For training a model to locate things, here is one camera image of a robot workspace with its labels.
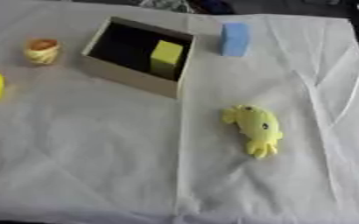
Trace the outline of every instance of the table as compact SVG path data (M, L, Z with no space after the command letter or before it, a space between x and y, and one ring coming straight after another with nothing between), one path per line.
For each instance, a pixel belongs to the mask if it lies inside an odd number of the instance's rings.
M89 77L80 52L119 16L198 35L179 101ZM250 48L219 56L223 22ZM54 66L24 61L57 38ZM0 219L58 223L359 223L359 48L347 20L210 17L0 0ZM279 154L246 156L220 110L276 113Z

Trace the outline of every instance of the open box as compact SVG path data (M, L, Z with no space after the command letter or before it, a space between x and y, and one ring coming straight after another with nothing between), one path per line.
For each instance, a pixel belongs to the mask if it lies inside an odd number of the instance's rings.
M150 72L150 55L160 40L183 46L171 79ZM194 36L153 25L111 17L82 52L90 74L176 98L194 47Z

